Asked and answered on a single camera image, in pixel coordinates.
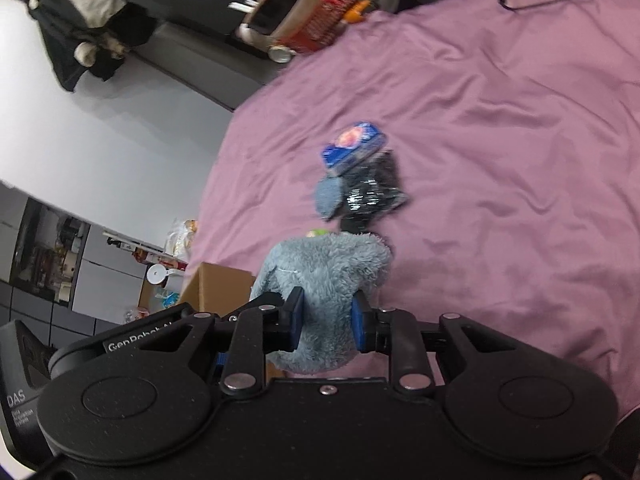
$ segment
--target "white lid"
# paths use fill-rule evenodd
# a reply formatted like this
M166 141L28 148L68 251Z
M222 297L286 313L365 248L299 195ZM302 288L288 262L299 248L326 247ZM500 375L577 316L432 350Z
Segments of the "white lid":
M293 51L284 45L274 45L268 51L268 56L276 63L288 63L293 57Z
M148 271L146 272L146 279L153 285L159 285L160 283L164 282L167 274L168 273L164 265L155 264L149 267Z

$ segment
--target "red basket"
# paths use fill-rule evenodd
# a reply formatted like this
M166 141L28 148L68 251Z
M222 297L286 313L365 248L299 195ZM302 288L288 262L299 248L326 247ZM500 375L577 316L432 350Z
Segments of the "red basket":
M338 35L338 23L358 0L322 1L311 17L293 34L279 43L300 54L315 52L332 44Z

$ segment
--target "green object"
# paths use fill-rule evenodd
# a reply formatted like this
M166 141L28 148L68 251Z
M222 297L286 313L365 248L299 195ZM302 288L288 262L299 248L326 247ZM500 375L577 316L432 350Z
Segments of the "green object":
M329 229L311 229L311 231L309 231L306 234L307 238L314 238L316 236L322 236L322 235L327 235L329 234L331 231L329 231Z

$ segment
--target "bed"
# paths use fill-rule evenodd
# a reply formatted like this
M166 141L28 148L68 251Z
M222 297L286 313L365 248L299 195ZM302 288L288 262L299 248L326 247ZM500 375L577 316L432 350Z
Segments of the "bed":
M622 419L640 404L639 44L640 0L374 13L235 113L190 269L256 273L276 243L324 227L319 153L371 121L411 197L373 225L394 251L381 302L460 312L587 367ZM326 375L385 369L368 354Z

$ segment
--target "fluffy blue fabric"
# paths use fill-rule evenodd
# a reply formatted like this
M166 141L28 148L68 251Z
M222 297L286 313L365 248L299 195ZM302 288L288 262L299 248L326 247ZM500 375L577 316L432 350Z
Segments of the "fluffy blue fabric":
M316 185L316 211L322 220L331 219L340 209L344 201L342 187L341 177L329 175Z
M356 355L351 333L351 297L370 296L386 277L391 251L371 234L327 234L276 245L255 280L251 299L263 292L284 298L295 286L305 290L300 344L295 352L274 352L268 360L281 370L313 374L335 370Z

